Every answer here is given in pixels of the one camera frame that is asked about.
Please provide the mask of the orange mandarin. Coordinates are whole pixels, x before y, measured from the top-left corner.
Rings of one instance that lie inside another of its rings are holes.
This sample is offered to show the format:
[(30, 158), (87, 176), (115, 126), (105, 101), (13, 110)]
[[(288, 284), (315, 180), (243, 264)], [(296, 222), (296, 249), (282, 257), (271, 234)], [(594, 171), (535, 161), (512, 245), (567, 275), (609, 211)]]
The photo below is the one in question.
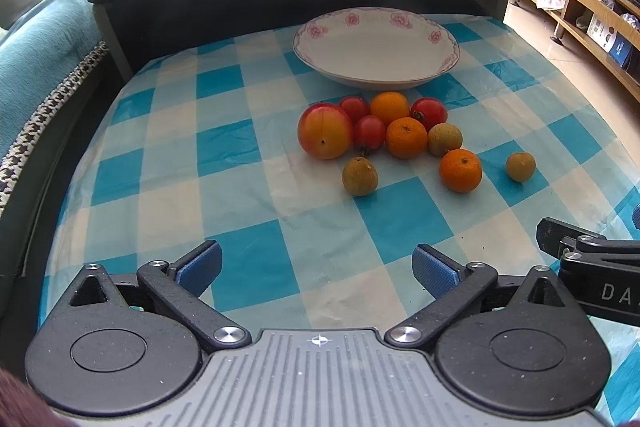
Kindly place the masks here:
[(402, 117), (387, 126), (385, 143), (390, 155), (398, 159), (413, 159), (426, 151), (428, 134), (420, 121)]
[(483, 178), (480, 158), (463, 148), (450, 150), (440, 161), (438, 172), (442, 184), (460, 194), (474, 191)]
[(380, 92), (370, 102), (370, 112), (380, 118), (385, 126), (399, 118), (410, 116), (410, 105), (400, 92)]

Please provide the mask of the brown longan fruit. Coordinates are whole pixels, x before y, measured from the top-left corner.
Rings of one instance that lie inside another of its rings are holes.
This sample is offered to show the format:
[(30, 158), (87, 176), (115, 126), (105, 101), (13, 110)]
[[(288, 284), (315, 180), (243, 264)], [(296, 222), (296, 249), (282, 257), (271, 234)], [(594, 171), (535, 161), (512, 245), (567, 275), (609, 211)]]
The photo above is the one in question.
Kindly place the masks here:
[(444, 157), (450, 150), (462, 147), (463, 136), (460, 129), (454, 124), (443, 122), (435, 124), (428, 132), (428, 153), (435, 157)]
[(342, 183), (350, 195), (367, 196), (378, 187), (378, 172), (369, 159), (357, 156), (345, 165), (342, 172)]
[(536, 159), (526, 152), (512, 153), (506, 158), (506, 175), (514, 182), (524, 183), (536, 172)]

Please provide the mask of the red cherry tomato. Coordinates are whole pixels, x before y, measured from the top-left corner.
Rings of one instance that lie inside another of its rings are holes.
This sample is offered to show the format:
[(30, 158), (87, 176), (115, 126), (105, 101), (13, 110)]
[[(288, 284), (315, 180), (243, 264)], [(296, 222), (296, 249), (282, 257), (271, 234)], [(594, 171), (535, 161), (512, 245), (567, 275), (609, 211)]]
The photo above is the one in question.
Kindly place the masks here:
[(352, 143), (362, 156), (379, 150), (385, 143), (386, 127), (381, 118), (367, 115), (355, 124), (352, 130)]
[(354, 126), (370, 114), (369, 103), (361, 96), (349, 95), (342, 98), (338, 106), (344, 110)]
[(418, 98), (411, 105), (410, 116), (423, 124), (426, 131), (430, 131), (436, 124), (445, 124), (448, 112), (437, 98)]

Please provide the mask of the large red yellow apple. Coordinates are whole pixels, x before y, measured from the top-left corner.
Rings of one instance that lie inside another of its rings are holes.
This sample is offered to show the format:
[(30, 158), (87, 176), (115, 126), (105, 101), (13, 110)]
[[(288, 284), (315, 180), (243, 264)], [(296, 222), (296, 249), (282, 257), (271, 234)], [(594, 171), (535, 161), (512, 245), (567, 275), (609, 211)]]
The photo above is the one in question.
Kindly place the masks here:
[(310, 156), (335, 159), (352, 147), (352, 121), (340, 106), (317, 103), (300, 115), (297, 139)]

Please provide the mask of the blue white checkered tablecloth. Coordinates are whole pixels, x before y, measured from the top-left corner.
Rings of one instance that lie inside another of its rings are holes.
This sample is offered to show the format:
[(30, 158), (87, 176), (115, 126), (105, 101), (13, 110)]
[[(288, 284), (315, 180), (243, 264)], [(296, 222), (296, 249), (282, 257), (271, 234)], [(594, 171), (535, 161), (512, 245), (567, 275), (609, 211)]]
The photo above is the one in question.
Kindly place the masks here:
[[(372, 157), (355, 197), (297, 139), (306, 108), (348, 89), (293, 51), (299, 27), (147, 62), (107, 111), (65, 196), (27, 349), (30, 387), (79, 426), (613, 426), (639, 417), (639, 331), (593, 317), (541, 251), (544, 218), (639, 243), (639, 171), (584, 96), (485, 17), (439, 15), (460, 46), (437, 98), (483, 167), (450, 191), (439, 159)], [(536, 172), (506, 175), (526, 152)], [(137, 269), (213, 239), (200, 299), (252, 343), (204, 351), (155, 311)], [(385, 333), (434, 297), (412, 273), (433, 246), (498, 282), (432, 350)]]

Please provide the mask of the white blue box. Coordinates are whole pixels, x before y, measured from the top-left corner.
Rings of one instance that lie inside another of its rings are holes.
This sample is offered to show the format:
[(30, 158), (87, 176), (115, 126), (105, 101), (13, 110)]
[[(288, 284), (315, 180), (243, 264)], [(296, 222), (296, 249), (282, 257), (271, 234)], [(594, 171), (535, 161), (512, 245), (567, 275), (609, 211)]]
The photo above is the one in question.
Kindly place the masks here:
[(605, 25), (596, 14), (591, 15), (587, 36), (604, 49), (618, 66), (625, 68), (628, 65), (632, 54), (631, 43), (613, 26)]

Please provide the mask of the wooden tv shelf unit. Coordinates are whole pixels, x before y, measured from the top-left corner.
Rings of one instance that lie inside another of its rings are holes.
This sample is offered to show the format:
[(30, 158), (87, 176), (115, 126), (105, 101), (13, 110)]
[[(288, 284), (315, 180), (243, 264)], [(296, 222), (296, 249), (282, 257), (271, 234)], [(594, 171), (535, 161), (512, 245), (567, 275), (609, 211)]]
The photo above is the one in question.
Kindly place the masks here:
[[(517, 4), (520, 0), (511, 0)], [(634, 17), (639, 15), (639, 5), (632, 0), (564, 0), (557, 10), (549, 10), (547, 14), (555, 21), (555, 30), (551, 40), (557, 44), (563, 43), (566, 34), (571, 35), (589, 53), (591, 53), (634, 97), (639, 98), (639, 71), (633, 69), (632, 64), (639, 62), (639, 31), (623, 19), (625, 14)], [(591, 20), (596, 14), (605, 25), (613, 26), (617, 32), (625, 37), (632, 45), (631, 57), (625, 68), (618, 66), (612, 57), (608, 56), (591, 38), (587, 31), (578, 27), (578, 18), (585, 15)]]

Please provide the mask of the white floral porcelain plate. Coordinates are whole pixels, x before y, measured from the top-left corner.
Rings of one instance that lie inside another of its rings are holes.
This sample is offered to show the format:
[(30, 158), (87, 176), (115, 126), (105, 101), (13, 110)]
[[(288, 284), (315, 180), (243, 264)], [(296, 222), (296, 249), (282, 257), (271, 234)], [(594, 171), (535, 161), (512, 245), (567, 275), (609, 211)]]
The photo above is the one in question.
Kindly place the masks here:
[(400, 9), (352, 8), (310, 20), (295, 55), (326, 78), (366, 90), (406, 90), (450, 72), (460, 46), (441, 24)]

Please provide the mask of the teal sofa blanket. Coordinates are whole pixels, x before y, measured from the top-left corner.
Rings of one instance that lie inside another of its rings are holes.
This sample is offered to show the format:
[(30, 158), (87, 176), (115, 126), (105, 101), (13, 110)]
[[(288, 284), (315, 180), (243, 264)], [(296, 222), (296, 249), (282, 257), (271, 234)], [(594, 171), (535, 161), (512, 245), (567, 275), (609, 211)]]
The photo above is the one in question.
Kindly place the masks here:
[(88, 0), (43, 0), (1, 39), (1, 205), (53, 117), (107, 51)]

